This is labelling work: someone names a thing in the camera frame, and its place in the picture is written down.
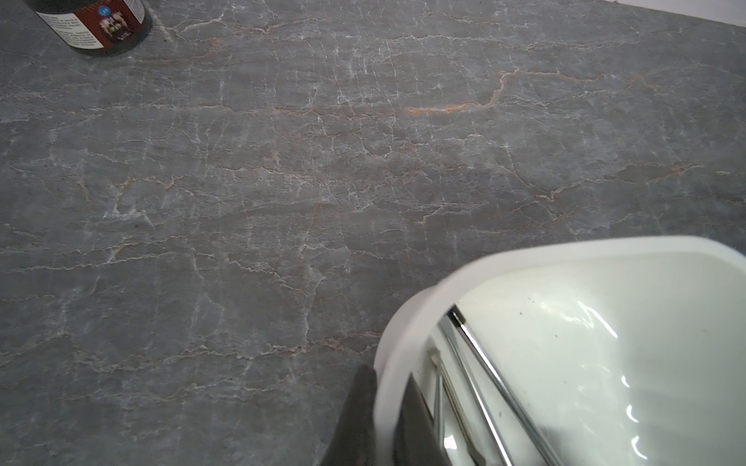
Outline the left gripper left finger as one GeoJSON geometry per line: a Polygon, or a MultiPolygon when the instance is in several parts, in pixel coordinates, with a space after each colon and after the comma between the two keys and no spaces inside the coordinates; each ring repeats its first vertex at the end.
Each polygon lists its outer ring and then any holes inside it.
{"type": "Polygon", "coordinates": [[[361,365],[344,403],[331,442],[324,454],[324,466],[375,464],[373,408],[377,393],[374,369],[361,365]]]}

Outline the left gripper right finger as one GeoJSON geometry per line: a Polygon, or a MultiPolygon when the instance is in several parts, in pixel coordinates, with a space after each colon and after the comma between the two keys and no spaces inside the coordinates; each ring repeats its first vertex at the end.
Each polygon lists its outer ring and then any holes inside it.
{"type": "Polygon", "coordinates": [[[392,458],[398,466],[451,464],[436,441],[429,408],[413,376],[409,377],[402,398],[392,458]]]}

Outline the white storage box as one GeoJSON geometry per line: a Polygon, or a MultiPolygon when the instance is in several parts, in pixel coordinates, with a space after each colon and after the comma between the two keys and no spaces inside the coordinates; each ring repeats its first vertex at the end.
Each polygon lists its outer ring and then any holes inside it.
{"type": "MultiPolygon", "coordinates": [[[[413,376],[433,414],[437,349],[486,465],[547,465],[450,321],[467,325],[561,465],[745,461],[745,257],[694,236],[634,237],[500,252],[408,299],[374,368],[376,461],[413,376]]],[[[473,465],[451,406],[436,441],[473,465]]]]}

